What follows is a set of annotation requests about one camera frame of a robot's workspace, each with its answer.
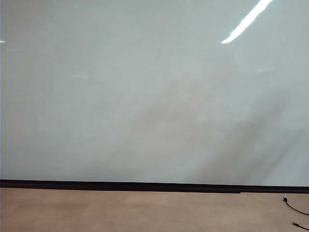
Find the black cable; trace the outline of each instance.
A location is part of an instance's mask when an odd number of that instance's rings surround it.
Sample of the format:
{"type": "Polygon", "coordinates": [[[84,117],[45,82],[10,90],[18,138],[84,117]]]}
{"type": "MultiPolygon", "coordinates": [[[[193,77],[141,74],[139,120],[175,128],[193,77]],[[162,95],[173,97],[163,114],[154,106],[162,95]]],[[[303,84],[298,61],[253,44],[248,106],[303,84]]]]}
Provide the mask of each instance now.
{"type": "Polygon", "coordinates": [[[304,213],[304,212],[301,212],[301,211],[299,211],[298,209],[295,209],[294,207],[290,206],[290,204],[288,203],[288,199],[287,199],[285,196],[283,197],[283,201],[284,201],[291,209],[295,210],[296,212],[299,212],[299,213],[301,213],[301,214],[304,214],[304,215],[309,216],[309,214],[304,213]]]}
{"type": "Polygon", "coordinates": [[[303,227],[303,226],[301,226],[301,225],[297,224],[296,222],[293,222],[293,225],[295,225],[295,226],[297,226],[297,227],[300,227],[300,228],[302,228],[302,229],[304,229],[304,230],[306,230],[306,231],[309,231],[309,229],[308,229],[308,228],[303,227]]]}

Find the white wall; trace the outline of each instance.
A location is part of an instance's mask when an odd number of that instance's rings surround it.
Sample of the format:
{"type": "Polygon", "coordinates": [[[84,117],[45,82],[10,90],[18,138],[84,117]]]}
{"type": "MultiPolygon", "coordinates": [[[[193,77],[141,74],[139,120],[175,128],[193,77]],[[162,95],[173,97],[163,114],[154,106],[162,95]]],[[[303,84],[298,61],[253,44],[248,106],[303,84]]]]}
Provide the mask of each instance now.
{"type": "Polygon", "coordinates": [[[4,179],[309,186],[309,1],[2,0],[4,179]]]}

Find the beige floor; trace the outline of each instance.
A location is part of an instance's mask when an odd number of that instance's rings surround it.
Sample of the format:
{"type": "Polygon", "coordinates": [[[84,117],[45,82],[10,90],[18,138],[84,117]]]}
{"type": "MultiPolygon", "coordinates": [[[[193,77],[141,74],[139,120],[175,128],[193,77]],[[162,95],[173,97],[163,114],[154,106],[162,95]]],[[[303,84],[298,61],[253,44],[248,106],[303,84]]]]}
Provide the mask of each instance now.
{"type": "MultiPolygon", "coordinates": [[[[283,194],[1,189],[1,232],[298,232],[283,194]]],[[[288,194],[309,212],[309,195],[288,194]]]]}

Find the black trim strip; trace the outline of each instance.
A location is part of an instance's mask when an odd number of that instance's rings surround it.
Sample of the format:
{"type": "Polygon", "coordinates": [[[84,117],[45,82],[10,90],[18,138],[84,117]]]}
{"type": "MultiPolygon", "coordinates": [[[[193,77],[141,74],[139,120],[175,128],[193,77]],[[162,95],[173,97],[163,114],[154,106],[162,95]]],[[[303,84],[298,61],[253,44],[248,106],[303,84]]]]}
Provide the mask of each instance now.
{"type": "Polygon", "coordinates": [[[87,181],[43,181],[43,180],[0,180],[0,188],[21,189],[68,189],[100,191],[154,191],[154,192],[217,192],[217,193],[307,193],[309,187],[168,184],[140,182],[87,182],[87,181]]]}

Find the power cord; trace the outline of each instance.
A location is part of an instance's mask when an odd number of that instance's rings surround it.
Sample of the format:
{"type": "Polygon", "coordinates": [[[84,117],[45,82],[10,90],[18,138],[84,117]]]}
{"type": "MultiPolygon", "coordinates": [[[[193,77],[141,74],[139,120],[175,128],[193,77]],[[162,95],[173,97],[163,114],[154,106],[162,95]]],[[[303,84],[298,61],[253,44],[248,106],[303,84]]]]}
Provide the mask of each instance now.
{"type": "MultiPolygon", "coordinates": [[[[301,213],[301,214],[304,214],[304,215],[309,216],[309,214],[304,213],[304,212],[302,212],[302,211],[299,211],[298,209],[295,209],[294,207],[290,206],[290,204],[288,203],[288,199],[286,198],[285,194],[284,194],[284,197],[283,197],[283,201],[284,201],[291,209],[295,210],[296,212],[299,212],[299,213],[301,213]]],[[[293,221],[293,225],[295,225],[295,226],[297,226],[297,227],[300,227],[300,228],[302,228],[302,229],[304,229],[304,230],[306,230],[306,231],[309,231],[308,228],[303,227],[303,226],[299,225],[298,223],[296,223],[296,222],[294,222],[294,221],[293,221]]]]}
{"type": "Polygon", "coordinates": [[[309,214],[304,213],[304,212],[302,212],[302,211],[299,211],[298,209],[295,209],[294,207],[290,206],[290,204],[289,204],[289,202],[288,202],[288,199],[285,197],[285,194],[284,194],[284,197],[283,197],[283,201],[284,201],[291,209],[295,210],[296,212],[299,212],[299,213],[301,213],[301,214],[304,214],[304,215],[309,216],[309,214]]]}

